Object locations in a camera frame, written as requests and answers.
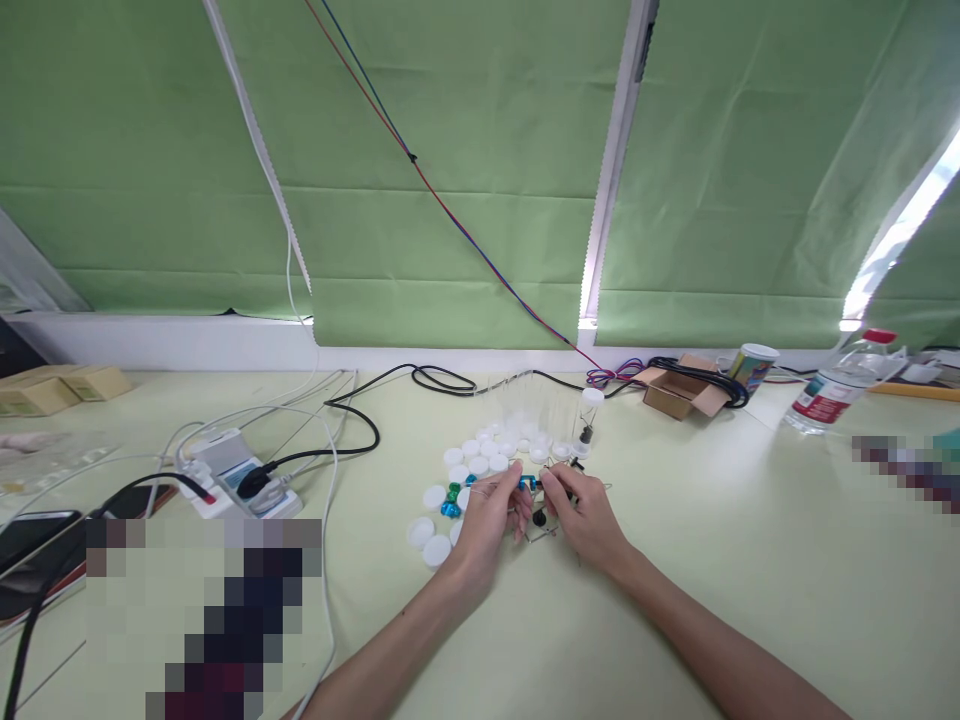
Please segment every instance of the glass vial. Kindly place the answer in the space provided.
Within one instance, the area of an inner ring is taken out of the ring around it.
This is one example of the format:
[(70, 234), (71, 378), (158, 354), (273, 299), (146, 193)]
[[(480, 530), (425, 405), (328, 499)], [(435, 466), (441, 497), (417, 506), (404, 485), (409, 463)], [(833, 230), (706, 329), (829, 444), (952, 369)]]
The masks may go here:
[(586, 388), (580, 395), (577, 416), (573, 422), (573, 454), (579, 458), (590, 455), (593, 425), (603, 400), (603, 393), (596, 388)]

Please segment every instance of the red wire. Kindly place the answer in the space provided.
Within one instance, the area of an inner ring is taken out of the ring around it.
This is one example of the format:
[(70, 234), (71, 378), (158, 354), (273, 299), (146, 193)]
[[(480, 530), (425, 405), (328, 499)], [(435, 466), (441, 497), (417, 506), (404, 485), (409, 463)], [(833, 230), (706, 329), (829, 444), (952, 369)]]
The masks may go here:
[[(327, 41), (330, 43), (334, 51), (337, 53), (337, 57), (340, 58), (340, 62), (342, 62), (343, 66), (347, 68), (347, 72), (350, 73), (350, 77), (353, 78), (353, 81), (357, 84), (357, 87), (360, 88), (360, 92), (363, 93), (363, 96), (367, 99), (367, 102), (370, 104), (370, 107), (373, 108), (373, 111), (377, 114), (377, 117), (380, 118), (380, 122), (382, 122), (383, 126), (390, 131), (390, 135), (393, 137), (394, 140), (397, 141), (397, 145), (399, 145), (400, 148), (403, 150), (403, 152), (408, 157), (410, 157), (410, 161), (413, 163), (413, 166), (417, 169), (417, 174), (420, 176), (420, 179), (423, 180), (423, 184), (427, 186), (427, 190), (429, 190), (430, 194), (433, 195), (434, 199), (438, 203), (440, 203), (440, 207), (442, 207), (444, 211), (447, 213), (447, 215), (450, 216), (450, 219), (453, 220), (461, 228), (463, 228), (463, 225), (457, 219), (457, 216), (453, 214), (450, 208), (447, 207), (446, 203), (444, 203), (443, 200), (440, 199), (440, 196), (437, 195), (436, 190), (433, 189), (433, 186), (430, 184), (430, 181), (427, 180), (426, 175), (423, 174), (423, 170), (420, 169), (420, 166), (417, 164), (417, 161), (416, 159), (414, 159), (414, 156), (407, 151), (407, 149), (403, 145), (403, 141), (397, 136), (397, 133), (394, 132), (393, 128), (390, 127), (390, 123), (387, 122), (387, 119), (383, 116), (383, 113), (380, 112), (380, 108), (378, 108), (376, 103), (373, 102), (373, 99), (370, 97), (369, 93), (367, 93), (367, 89), (363, 86), (363, 83), (360, 82), (360, 78), (357, 77), (357, 74), (353, 71), (353, 68), (350, 67), (350, 63), (347, 62), (347, 59), (343, 56), (343, 53), (340, 52), (340, 48), (337, 47), (337, 43), (334, 41), (333, 37), (331, 37), (330, 33), (327, 32), (327, 28), (324, 26), (323, 21), (320, 19), (320, 16), (317, 14), (317, 11), (313, 9), (313, 5), (310, 4), (310, 0), (303, 0), (303, 1), (307, 4), (307, 7), (310, 8), (310, 13), (313, 15), (313, 18), (317, 21), (317, 24), (320, 26), (320, 29), (323, 30), (323, 34), (327, 36)], [(486, 262), (487, 262), (487, 265), (490, 266), (490, 269), (493, 270), (494, 273), (496, 273), (497, 278), (500, 280), (503, 286), (509, 289), (509, 285), (507, 285), (507, 283), (503, 280), (503, 278), (500, 277), (500, 273), (497, 272), (497, 269), (493, 266), (493, 264), (489, 260), (487, 260)], [(550, 327), (550, 325), (544, 322), (543, 319), (539, 315), (537, 315), (536, 312), (534, 312), (533, 308), (531, 308), (529, 305), (523, 302), (523, 300), (520, 300), (520, 302), (529, 311), (529, 313), (533, 315), (534, 318), (536, 318), (537, 322), (543, 325), (547, 330), (552, 332), (560, 340), (562, 340), (564, 343), (566, 343), (571, 348), (573, 348), (578, 353), (580, 353), (580, 355), (586, 358), (590, 362), (590, 364), (592, 364), (598, 370), (604, 369), (600, 366), (600, 364), (596, 360), (594, 360), (592, 357), (587, 355), (583, 350), (578, 348), (576, 344), (567, 340), (563, 335), (558, 333), (556, 330)], [(611, 374), (614, 377), (617, 377), (617, 379), (620, 379), (616, 373), (611, 373)]]

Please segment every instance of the cup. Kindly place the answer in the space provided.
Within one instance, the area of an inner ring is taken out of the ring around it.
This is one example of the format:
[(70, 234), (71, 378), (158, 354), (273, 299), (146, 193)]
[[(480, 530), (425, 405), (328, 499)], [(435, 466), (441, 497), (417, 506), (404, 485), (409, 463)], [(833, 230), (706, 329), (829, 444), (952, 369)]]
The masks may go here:
[(748, 395), (753, 395), (779, 359), (780, 353), (773, 348), (757, 343), (744, 343), (740, 346), (727, 376), (743, 385)]

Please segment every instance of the small bottle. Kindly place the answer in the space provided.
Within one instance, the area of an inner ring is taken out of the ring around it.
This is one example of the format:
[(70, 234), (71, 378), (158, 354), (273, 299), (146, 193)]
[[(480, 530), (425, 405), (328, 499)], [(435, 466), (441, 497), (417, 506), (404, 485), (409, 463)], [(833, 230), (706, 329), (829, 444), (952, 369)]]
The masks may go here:
[(823, 435), (866, 389), (888, 373), (889, 330), (867, 330), (844, 345), (807, 384), (783, 421), (805, 435)]
[(603, 393), (596, 388), (585, 388), (580, 395), (580, 405), (573, 421), (573, 454), (577, 457), (585, 458), (590, 454), (593, 423), (603, 400)]

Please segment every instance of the hand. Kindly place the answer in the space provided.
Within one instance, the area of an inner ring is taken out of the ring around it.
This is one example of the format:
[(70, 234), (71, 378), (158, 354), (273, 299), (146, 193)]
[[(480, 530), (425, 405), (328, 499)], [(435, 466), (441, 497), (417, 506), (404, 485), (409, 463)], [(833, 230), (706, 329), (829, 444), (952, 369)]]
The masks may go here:
[[(558, 463), (540, 474), (547, 512), (559, 518), (573, 549), (598, 570), (612, 575), (635, 553), (610, 507), (607, 490), (598, 478)], [(577, 499), (573, 505), (567, 491)]]
[(441, 568), (458, 576), (464, 589), (478, 597), (493, 584), (503, 533), (510, 529), (514, 543), (519, 542), (532, 515), (529, 489), (517, 489), (522, 472), (523, 464), (517, 460), (504, 472), (473, 484), (460, 539)]

